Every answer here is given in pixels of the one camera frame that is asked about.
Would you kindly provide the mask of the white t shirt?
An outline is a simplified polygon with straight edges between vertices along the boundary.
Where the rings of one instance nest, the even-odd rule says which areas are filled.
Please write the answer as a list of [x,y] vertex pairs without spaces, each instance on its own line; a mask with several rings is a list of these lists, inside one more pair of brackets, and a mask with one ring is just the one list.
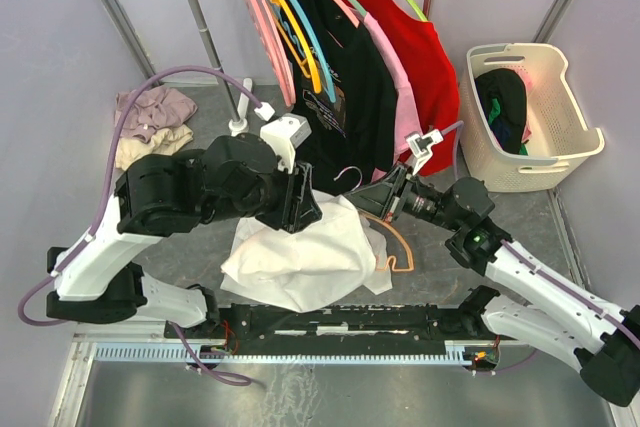
[[344,197],[319,191],[314,197],[322,219],[295,234],[241,219],[221,266],[221,289],[298,313],[362,286],[375,295],[391,290],[386,238]]

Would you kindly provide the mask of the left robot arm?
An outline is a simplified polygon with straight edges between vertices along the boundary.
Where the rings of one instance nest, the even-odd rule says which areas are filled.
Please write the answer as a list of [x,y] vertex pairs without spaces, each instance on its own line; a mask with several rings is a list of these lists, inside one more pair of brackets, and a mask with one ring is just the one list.
[[209,337],[221,325],[215,295],[164,283],[134,263],[148,247],[198,225],[252,217],[289,234],[321,220],[312,167],[279,166],[280,155],[253,134],[220,136],[205,149],[147,155],[120,176],[99,226],[67,251],[52,249],[61,272],[46,315],[90,324],[149,318]]

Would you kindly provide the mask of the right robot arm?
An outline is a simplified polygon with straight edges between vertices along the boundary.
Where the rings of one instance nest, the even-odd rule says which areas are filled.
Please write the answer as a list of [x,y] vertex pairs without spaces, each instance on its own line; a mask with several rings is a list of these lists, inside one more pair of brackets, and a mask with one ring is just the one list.
[[504,294],[458,315],[467,336],[487,332],[524,342],[564,362],[601,398],[627,407],[639,393],[639,309],[606,301],[551,269],[490,218],[484,183],[456,180],[440,192],[399,164],[382,179],[348,193],[360,211],[391,222],[406,213],[451,232],[445,246],[463,268],[527,300]]

